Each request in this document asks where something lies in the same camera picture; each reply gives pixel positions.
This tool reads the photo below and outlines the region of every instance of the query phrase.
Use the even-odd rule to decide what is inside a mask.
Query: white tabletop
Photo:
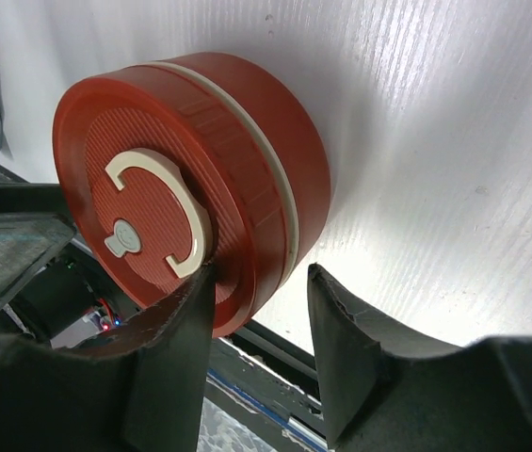
[[[1,163],[55,182],[68,86],[205,50],[279,77],[330,160],[327,229],[257,320],[312,351],[317,261],[446,341],[532,333],[532,0],[0,0]]]

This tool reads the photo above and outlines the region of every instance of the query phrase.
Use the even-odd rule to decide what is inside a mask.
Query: red container
[[[314,125],[276,78],[203,53],[97,75],[56,110],[56,170],[81,234],[146,308],[200,264],[230,334],[319,237],[330,174]]]

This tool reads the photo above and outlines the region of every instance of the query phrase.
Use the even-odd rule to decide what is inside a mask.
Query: curved handle
[[[207,211],[188,190],[180,169],[163,154],[150,149],[136,148],[115,155],[106,165],[105,171],[119,191],[125,188],[121,174],[128,168],[140,168],[158,177],[168,186],[182,206],[190,225],[192,248],[184,261],[178,261],[173,254],[167,256],[165,260],[178,278],[191,275],[202,265],[211,247],[211,222]]]

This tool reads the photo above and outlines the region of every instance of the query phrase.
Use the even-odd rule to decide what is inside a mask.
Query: white table
[[[306,267],[456,344],[532,333],[532,0],[0,0],[1,163],[56,181],[74,82],[216,50],[278,76],[325,142],[325,233],[257,315],[312,351]]]

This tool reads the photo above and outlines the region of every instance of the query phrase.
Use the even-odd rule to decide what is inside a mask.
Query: red lid
[[[283,158],[273,162],[279,150],[268,154],[269,137],[243,105],[232,105],[198,71],[153,64],[92,77],[65,93],[53,136],[58,178],[81,234],[140,306],[213,259],[214,335],[229,334],[304,254],[304,202],[296,204],[297,178],[288,179]],[[315,130],[308,132],[314,141]],[[327,186],[328,168],[324,176],[319,186]],[[324,215],[313,212],[308,227],[318,233],[327,187],[318,203]]]

